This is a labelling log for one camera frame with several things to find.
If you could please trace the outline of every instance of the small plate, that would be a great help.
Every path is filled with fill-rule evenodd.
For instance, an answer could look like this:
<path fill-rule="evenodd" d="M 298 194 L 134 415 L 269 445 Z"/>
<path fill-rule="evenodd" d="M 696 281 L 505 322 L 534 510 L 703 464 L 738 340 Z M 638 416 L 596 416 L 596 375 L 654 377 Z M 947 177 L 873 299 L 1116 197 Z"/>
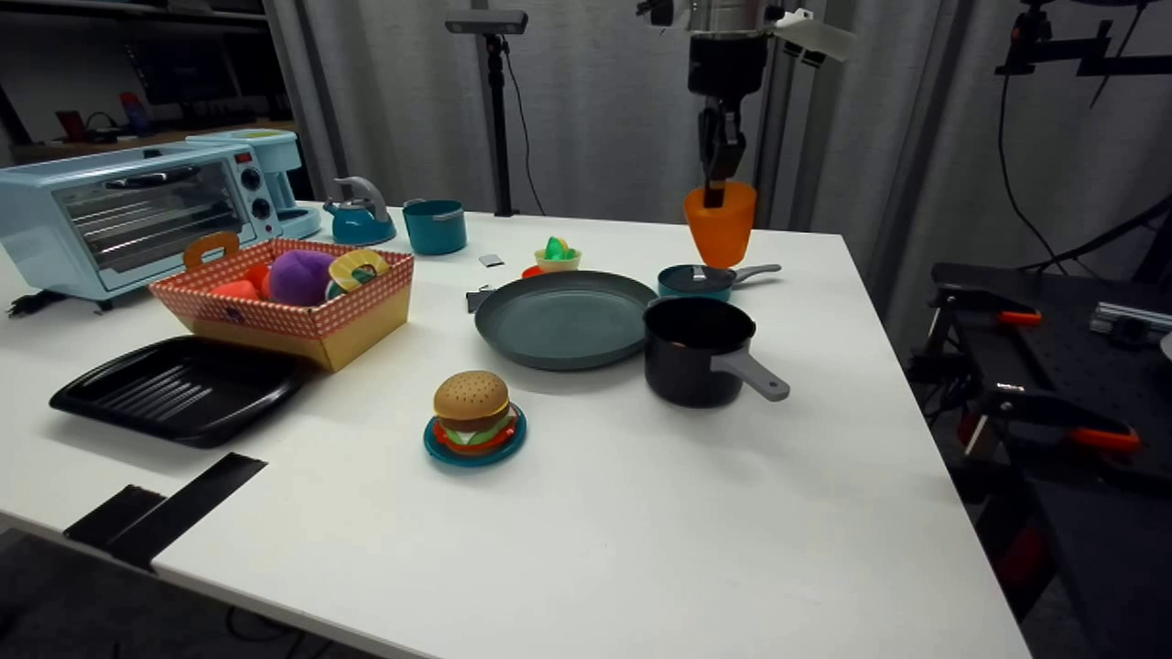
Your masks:
<path fill-rule="evenodd" d="M 452 453 L 452 449 L 449 449 L 444 445 L 438 445 L 438 437 L 432 437 L 438 416 L 432 416 L 428 427 L 427 427 L 427 449 L 432 453 L 432 460 L 440 460 L 440 464 L 458 464 L 458 468 L 504 464 L 504 460 L 510 460 L 510 459 L 526 448 L 526 440 L 529 440 L 526 409 L 521 409 L 521 405 L 513 405 L 513 409 L 518 409 L 518 427 L 513 427 L 513 440 L 510 440 L 504 449 L 477 453 L 477 459 L 469 459 L 469 453 Z"/>

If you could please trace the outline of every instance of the white table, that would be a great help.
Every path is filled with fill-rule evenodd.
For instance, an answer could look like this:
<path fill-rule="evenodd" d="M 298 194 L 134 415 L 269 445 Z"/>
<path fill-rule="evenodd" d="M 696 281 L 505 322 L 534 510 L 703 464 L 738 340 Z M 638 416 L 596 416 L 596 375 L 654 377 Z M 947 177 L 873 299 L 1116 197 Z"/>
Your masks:
<path fill-rule="evenodd" d="M 642 360 L 534 375 L 466 315 L 550 235 L 654 285 L 696 260 L 684 227 L 469 218 L 469 235 L 418 260 L 411 326 L 226 448 L 269 468 L 157 579 L 380 654 L 1031 654 L 843 237 L 754 235 L 748 265 L 779 260 L 783 281 L 738 292 L 795 397 L 684 409 L 644 388 Z M 68 542 L 126 482 L 173 496 L 226 453 L 47 409 L 82 369 L 176 333 L 153 299 L 0 322 L 0 523 Z M 513 384 L 533 440 L 444 474 L 423 427 L 469 365 Z"/>

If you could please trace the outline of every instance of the black pot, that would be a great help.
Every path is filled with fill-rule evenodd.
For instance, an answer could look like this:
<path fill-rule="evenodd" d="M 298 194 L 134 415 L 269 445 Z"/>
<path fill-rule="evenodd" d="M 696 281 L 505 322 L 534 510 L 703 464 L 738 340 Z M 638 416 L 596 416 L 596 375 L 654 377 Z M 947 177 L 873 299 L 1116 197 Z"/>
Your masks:
<path fill-rule="evenodd" d="M 648 388 L 672 404 L 726 405 L 744 381 L 772 404 L 790 397 L 790 384 L 748 354 L 759 326 L 734 303 L 703 297 L 660 299 L 644 310 L 644 326 Z"/>

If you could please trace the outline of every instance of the burger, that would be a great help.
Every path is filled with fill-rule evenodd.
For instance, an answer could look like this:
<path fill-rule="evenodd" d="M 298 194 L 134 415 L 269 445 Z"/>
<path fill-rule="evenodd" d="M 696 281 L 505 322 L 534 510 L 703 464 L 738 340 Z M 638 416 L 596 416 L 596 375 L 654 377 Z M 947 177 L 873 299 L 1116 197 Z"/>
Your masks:
<path fill-rule="evenodd" d="M 449 377 L 432 397 L 432 437 L 449 453 L 484 459 L 518 437 L 510 384 L 490 369 Z"/>

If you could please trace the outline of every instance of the shelf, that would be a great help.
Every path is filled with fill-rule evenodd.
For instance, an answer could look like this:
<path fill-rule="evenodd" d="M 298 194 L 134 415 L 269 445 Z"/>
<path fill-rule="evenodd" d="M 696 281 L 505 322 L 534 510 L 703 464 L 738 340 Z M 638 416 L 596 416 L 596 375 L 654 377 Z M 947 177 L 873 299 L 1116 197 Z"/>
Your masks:
<path fill-rule="evenodd" d="M 195 25 L 255 25 L 269 31 L 263 15 L 244 10 L 173 10 L 150 3 L 104 3 L 104 0 L 3 0 L 7 15 L 88 15 L 88 17 L 118 17 L 118 22 L 195 22 Z"/>

